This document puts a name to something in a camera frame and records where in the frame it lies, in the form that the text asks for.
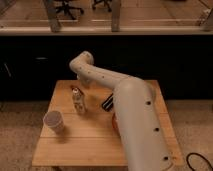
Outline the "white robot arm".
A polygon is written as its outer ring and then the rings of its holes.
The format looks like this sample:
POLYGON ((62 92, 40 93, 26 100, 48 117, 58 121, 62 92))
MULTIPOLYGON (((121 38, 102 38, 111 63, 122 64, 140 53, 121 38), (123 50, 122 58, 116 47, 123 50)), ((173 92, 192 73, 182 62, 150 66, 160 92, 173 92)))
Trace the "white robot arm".
POLYGON ((154 88, 150 84, 138 77, 96 67, 88 51, 72 59, 69 67, 83 83, 95 81, 113 91, 129 171, 174 171, 155 108, 154 88))

